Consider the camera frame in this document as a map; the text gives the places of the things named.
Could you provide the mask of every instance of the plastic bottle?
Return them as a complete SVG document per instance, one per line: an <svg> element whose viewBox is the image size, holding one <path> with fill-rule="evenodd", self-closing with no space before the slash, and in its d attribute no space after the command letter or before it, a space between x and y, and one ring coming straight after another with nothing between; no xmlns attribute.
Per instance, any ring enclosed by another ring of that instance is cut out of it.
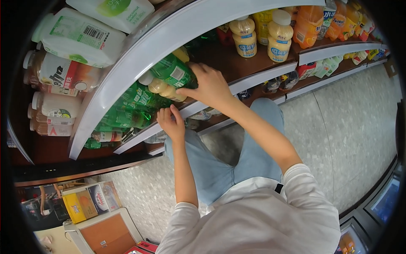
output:
<svg viewBox="0 0 406 254"><path fill-rule="evenodd" d="M32 108L52 117L76 118L81 104L78 97L53 93L34 92L32 97Z"/></svg>
<svg viewBox="0 0 406 254"><path fill-rule="evenodd" d="M326 0L326 5L323 7L323 24L320 27L320 33L317 35L318 40L323 39L326 35L327 29L331 25L336 10L337 5L334 0Z"/></svg>
<svg viewBox="0 0 406 254"><path fill-rule="evenodd" d="M354 34L356 24L359 21L359 12L350 4L347 4L346 8L346 22L344 23L344 27L341 29L341 32L338 35L340 41L346 41L351 34Z"/></svg>
<svg viewBox="0 0 406 254"><path fill-rule="evenodd" d="M47 14L31 37L47 52L99 68L116 62L124 39L123 32L70 8Z"/></svg>
<svg viewBox="0 0 406 254"><path fill-rule="evenodd" d="M293 41L301 48L314 45L323 24L323 6L301 6L293 33Z"/></svg>
<svg viewBox="0 0 406 254"><path fill-rule="evenodd" d="M195 89L198 87L193 71L179 60L174 54L169 54L155 64L150 71L152 75L176 88L185 87Z"/></svg>
<svg viewBox="0 0 406 254"><path fill-rule="evenodd" d="M292 44L293 28L290 26L290 14L284 10L274 10L273 20L268 24L268 56L272 61L286 61Z"/></svg>
<svg viewBox="0 0 406 254"><path fill-rule="evenodd" d="M346 22L347 15L347 0L335 0L334 2L337 6L337 10L334 14L333 20L331 21L330 27L327 29L326 35L324 36L326 38L330 38L332 41L336 40L338 35L341 33L344 23Z"/></svg>
<svg viewBox="0 0 406 254"><path fill-rule="evenodd" d="M69 137L72 134L72 125L52 125L30 120L30 130L41 136Z"/></svg>
<svg viewBox="0 0 406 254"><path fill-rule="evenodd" d="M296 20L298 18L298 12L300 10L300 6L284 7L284 8L281 8L281 10L284 10L290 14L290 26L292 28L294 28L296 25Z"/></svg>
<svg viewBox="0 0 406 254"><path fill-rule="evenodd" d="M145 112L111 108L100 120L111 127L143 129L151 124L151 115Z"/></svg>
<svg viewBox="0 0 406 254"><path fill-rule="evenodd" d="M29 69L42 84L68 89L67 93L73 96L77 92L72 89L86 92L98 86L101 71L45 51L33 50L28 51L24 58L23 68Z"/></svg>
<svg viewBox="0 0 406 254"><path fill-rule="evenodd" d="M38 110L32 108L32 103L28 105L27 116L29 119L35 119L39 123L52 125L73 125L75 118L51 117L41 114Z"/></svg>
<svg viewBox="0 0 406 254"><path fill-rule="evenodd" d="M257 40L262 45L268 45L268 23L272 21L272 12L274 10L260 11L253 14Z"/></svg>
<svg viewBox="0 0 406 254"><path fill-rule="evenodd" d="M66 0L66 3L115 29L132 33L155 9L148 0Z"/></svg>
<svg viewBox="0 0 406 254"><path fill-rule="evenodd" d="M253 57L257 54L257 34L255 33L255 23L248 16L240 17L229 23L233 32L233 39L237 53L245 58Z"/></svg>

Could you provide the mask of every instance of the juice bottle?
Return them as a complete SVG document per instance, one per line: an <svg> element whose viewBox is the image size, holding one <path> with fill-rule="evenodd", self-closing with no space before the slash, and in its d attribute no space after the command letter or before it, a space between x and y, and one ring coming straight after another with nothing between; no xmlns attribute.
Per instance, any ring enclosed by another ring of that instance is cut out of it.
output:
<svg viewBox="0 0 406 254"><path fill-rule="evenodd" d="M51 117L41 114L38 110L32 108L32 103L28 105L27 116L29 119L34 119L38 123L52 124L52 125L73 125L75 118L65 117Z"/></svg>
<svg viewBox="0 0 406 254"><path fill-rule="evenodd" d="M72 134L72 125L52 125L30 120L30 130L41 136L69 137Z"/></svg>
<svg viewBox="0 0 406 254"><path fill-rule="evenodd" d="M268 56L272 61L286 61L292 44L293 28L290 14L284 10L274 10L273 20L268 24Z"/></svg>
<svg viewBox="0 0 406 254"><path fill-rule="evenodd" d="M268 45L268 23L272 21L272 12L274 10L260 11L253 14L257 40L262 45Z"/></svg>
<svg viewBox="0 0 406 254"><path fill-rule="evenodd" d="M198 87L193 71L172 53L155 64L150 71L154 77L176 88L195 89Z"/></svg>
<svg viewBox="0 0 406 254"><path fill-rule="evenodd" d="M326 6L323 7L323 24L320 28L320 33L317 35L318 40L324 38L327 29L331 25L331 21L333 20L336 10L337 5L335 4L334 0L326 0Z"/></svg>
<svg viewBox="0 0 406 254"><path fill-rule="evenodd" d="M335 5L337 5L337 10L334 14L331 25L327 29L326 35L324 36L326 38L330 38L332 41L337 39L338 35L341 33L344 23L346 22L347 15L347 0L335 0L334 2Z"/></svg>
<svg viewBox="0 0 406 254"><path fill-rule="evenodd" d="M86 92L96 87L101 71L99 68L60 58L45 51L33 50L28 51L24 58L23 68L30 70L40 83L67 89L65 95L71 96L77 95L78 91L75 90Z"/></svg>
<svg viewBox="0 0 406 254"><path fill-rule="evenodd" d="M313 46L322 23L323 6L301 6L293 29L293 41L303 49Z"/></svg>
<svg viewBox="0 0 406 254"><path fill-rule="evenodd" d="M346 41L351 34L354 34L355 26L359 21L359 12L350 4L347 4L346 8L346 21L344 23L344 27L341 29L341 32L338 35L340 41Z"/></svg>
<svg viewBox="0 0 406 254"><path fill-rule="evenodd" d="M143 129L151 124L151 115L145 112L111 108L100 120L111 127Z"/></svg>
<svg viewBox="0 0 406 254"><path fill-rule="evenodd" d="M124 39L125 33L70 8L47 14L31 37L47 52L98 68L116 62Z"/></svg>
<svg viewBox="0 0 406 254"><path fill-rule="evenodd" d="M51 117L76 118L82 100L78 97L34 92L32 108Z"/></svg>

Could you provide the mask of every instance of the floor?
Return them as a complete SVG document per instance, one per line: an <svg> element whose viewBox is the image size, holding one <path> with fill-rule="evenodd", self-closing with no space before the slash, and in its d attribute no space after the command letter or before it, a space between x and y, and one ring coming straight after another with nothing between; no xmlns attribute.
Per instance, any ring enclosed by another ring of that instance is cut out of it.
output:
<svg viewBox="0 0 406 254"><path fill-rule="evenodd" d="M294 98L281 109L285 135L339 210L355 204L394 158L399 79L383 65ZM214 155L235 165L244 130L237 124L202 136ZM101 175L113 180L144 238L159 242L175 205L173 165L166 156ZM201 214L205 205L201 204Z"/></svg>

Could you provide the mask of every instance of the bottled milk drink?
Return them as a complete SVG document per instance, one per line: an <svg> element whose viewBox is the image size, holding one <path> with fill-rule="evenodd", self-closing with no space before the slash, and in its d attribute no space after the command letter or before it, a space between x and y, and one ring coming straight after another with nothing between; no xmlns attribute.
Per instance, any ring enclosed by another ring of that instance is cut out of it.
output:
<svg viewBox="0 0 406 254"><path fill-rule="evenodd" d="M71 96L77 96L75 90L86 92L96 87L101 71L99 68L60 58L45 51L33 50L27 53L23 68L30 69L40 83L57 87L61 89L60 93Z"/></svg>
<svg viewBox="0 0 406 254"><path fill-rule="evenodd" d="M43 115L40 111L32 108L32 103L28 105L27 116L29 119L34 119L42 124L73 125L75 123L75 118L51 117Z"/></svg>
<svg viewBox="0 0 406 254"><path fill-rule="evenodd" d="M47 14L31 37L56 56L102 68L120 56L125 34L76 10Z"/></svg>
<svg viewBox="0 0 406 254"><path fill-rule="evenodd" d="M76 118L81 104L78 97L54 93L35 92L32 97L32 108L52 117Z"/></svg>
<svg viewBox="0 0 406 254"><path fill-rule="evenodd" d="M290 14L284 10L274 10L272 21L268 24L268 31L269 58L277 63L286 61L293 36Z"/></svg>
<svg viewBox="0 0 406 254"><path fill-rule="evenodd" d="M235 47L240 56L245 58L253 57L257 54L257 34L255 33L255 23L248 16L240 17L229 23L233 32Z"/></svg>
<svg viewBox="0 0 406 254"><path fill-rule="evenodd" d="M66 0L66 3L125 33L133 32L141 21L155 11L148 0Z"/></svg>
<svg viewBox="0 0 406 254"><path fill-rule="evenodd" d="M72 125L52 125L30 120L30 130L41 136L69 137L72 134Z"/></svg>

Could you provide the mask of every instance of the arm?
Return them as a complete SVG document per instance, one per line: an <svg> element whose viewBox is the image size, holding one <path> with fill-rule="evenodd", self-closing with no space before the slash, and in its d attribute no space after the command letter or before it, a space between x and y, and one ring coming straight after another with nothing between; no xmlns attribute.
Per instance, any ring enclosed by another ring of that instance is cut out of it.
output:
<svg viewBox="0 0 406 254"><path fill-rule="evenodd" d="M177 93L192 97L235 120L271 156L285 174L291 166L302 163L290 141L267 121L235 98L221 72L205 64L190 63L196 74L197 89L180 88Z"/></svg>
<svg viewBox="0 0 406 254"><path fill-rule="evenodd" d="M157 122L172 139L172 149L175 168L175 197L176 203L187 202L199 207L196 185L185 147L185 125L178 109L171 105L170 108L161 109L157 115Z"/></svg>

